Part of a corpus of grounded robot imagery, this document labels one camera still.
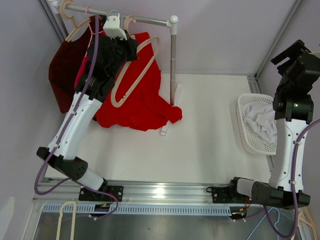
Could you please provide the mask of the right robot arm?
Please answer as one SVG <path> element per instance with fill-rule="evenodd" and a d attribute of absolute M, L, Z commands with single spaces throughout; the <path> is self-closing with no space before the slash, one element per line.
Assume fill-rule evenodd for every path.
<path fill-rule="evenodd" d="M 307 133 L 316 124 L 309 92 L 320 77 L 320 58 L 298 39 L 271 62 L 281 75 L 272 102 L 277 127 L 274 169 L 267 183 L 234 177 L 227 196 L 235 203 L 250 198 L 253 204 L 292 210 L 311 200 L 304 193 L 302 165 Z"/>

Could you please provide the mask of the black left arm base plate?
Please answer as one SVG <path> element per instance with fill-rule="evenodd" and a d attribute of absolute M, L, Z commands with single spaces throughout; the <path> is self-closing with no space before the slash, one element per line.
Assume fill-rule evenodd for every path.
<path fill-rule="evenodd" d="M 78 200 L 82 202 L 114 202 L 115 197 L 118 202 L 122 202 L 124 187 L 121 185 L 108 185 L 101 189 L 104 194 L 81 188 Z"/>

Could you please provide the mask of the red t shirt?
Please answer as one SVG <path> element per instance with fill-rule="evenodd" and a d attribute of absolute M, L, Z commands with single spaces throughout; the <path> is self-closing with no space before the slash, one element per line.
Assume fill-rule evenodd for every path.
<path fill-rule="evenodd" d="M 139 131 L 156 130 L 183 118 L 182 109 L 170 105 L 159 95 L 161 70 L 156 61 L 158 49 L 147 32 L 135 34 L 138 41 L 138 59 L 125 63 L 118 74 L 115 86 L 101 108 L 96 120 L 101 127 L 114 125 Z"/>

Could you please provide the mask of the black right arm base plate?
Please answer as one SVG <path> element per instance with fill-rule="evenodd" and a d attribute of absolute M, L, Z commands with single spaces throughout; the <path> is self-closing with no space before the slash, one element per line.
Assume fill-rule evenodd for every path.
<path fill-rule="evenodd" d="M 211 193 L 212 202 L 214 204 L 249 204 L 252 199 L 244 194 L 240 194 L 234 187 L 211 186 L 206 189 Z"/>

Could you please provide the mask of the white t shirt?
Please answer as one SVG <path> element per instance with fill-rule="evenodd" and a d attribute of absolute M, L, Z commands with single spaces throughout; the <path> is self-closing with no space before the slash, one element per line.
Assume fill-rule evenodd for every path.
<path fill-rule="evenodd" d="M 249 102 L 240 107 L 244 125 L 265 145 L 277 142 L 275 111 L 268 102 Z"/>

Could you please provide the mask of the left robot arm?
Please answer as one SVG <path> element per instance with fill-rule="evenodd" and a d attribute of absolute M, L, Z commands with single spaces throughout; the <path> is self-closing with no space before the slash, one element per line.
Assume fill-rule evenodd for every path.
<path fill-rule="evenodd" d="M 69 111 L 56 136 L 47 147 L 39 147 L 36 155 L 72 181 L 90 189 L 97 201 L 107 197 L 105 179 L 88 166 L 77 152 L 89 123 L 115 86 L 124 64 L 137 60 L 138 41 L 127 37 L 96 36 L 87 50 L 76 80 L 75 94 Z"/>

